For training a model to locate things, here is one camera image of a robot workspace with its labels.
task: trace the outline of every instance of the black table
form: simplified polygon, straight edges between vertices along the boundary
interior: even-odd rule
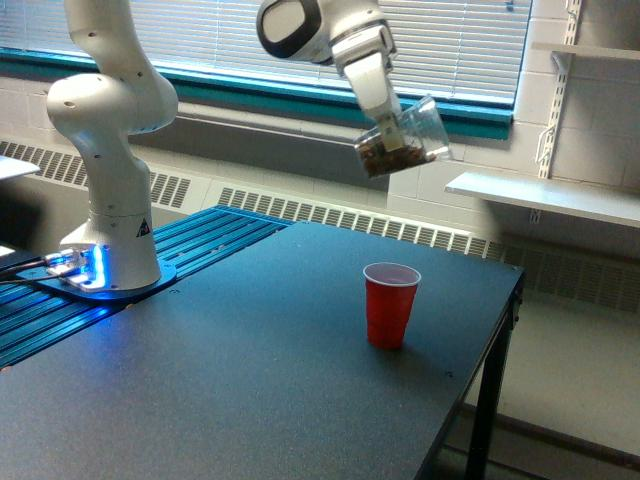
[[[423,274],[406,345],[365,339],[362,267]],[[414,479],[482,361],[482,478],[522,271],[311,224],[0,377],[2,478]]]

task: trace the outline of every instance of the clear plastic cup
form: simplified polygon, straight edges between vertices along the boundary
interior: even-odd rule
[[[367,338],[375,347],[402,346],[422,276],[397,263],[373,263],[363,270],[367,288]]]
[[[449,137],[433,98],[426,96],[398,118],[405,146],[387,151],[380,129],[356,140],[356,151],[370,178],[451,158]]]

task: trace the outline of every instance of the cup rim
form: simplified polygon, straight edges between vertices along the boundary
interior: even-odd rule
[[[396,266],[396,267],[406,268],[407,270],[411,270],[413,273],[415,273],[417,278],[416,278],[416,280],[414,282],[409,282],[409,283],[387,283],[387,282],[382,282],[380,280],[376,280],[375,278],[370,277],[367,274],[367,268],[375,267],[376,265],[393,265],[393,266]],[[395,287],[395,288],[415,287],[416,285],[418,285],[422,281],[422,274],[419,271],[417,271],[415,268],[411,268],[408,265],[403,265],[402,263],[394,263],[394,262],[370,263],[369,265],[367,265],[366,267],[364,267],[362,269],[362,274],[370,282],[373,282],[373,283],[376,283],[378,285],[382,285],[382,286],[385,286],[385,287]]]

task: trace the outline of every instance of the heater vent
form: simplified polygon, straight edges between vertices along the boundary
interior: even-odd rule
[[[485,260],[521,266],[527,288],[626,312],[640,310],[640,269],[607,260],[600,264],[571,252],[504,245],[468,232],[323,202],[300,202],[224,188],[219,203],[293,221],[323,223]]]
[[[86,188],[87,172],[82,158],[54,150],[46,150],[13,142],[0,142],[0,155],[33,163],[40,167],[35,175],[43,180]],[[151,202],[180,209],[191,186],[191,180],[175,175],[151,172]]]

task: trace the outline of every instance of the white shelf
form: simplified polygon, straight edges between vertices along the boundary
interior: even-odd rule
[[[30,173],[39,171],[40,169],[33,163],[14,160],[13,158],[0,155],[0,180],[29,175]]]
[[[588,47],[582,45],[563,45],[561,43],[533,42],[534,50],[547,50],[555,53],[577,55],[579,57],[608,58],[614,60],[639,60],[640,51],[619,48]]]
[[[640,193],[503,173],[471,172],[450,182],[446,191],[640,228]]]

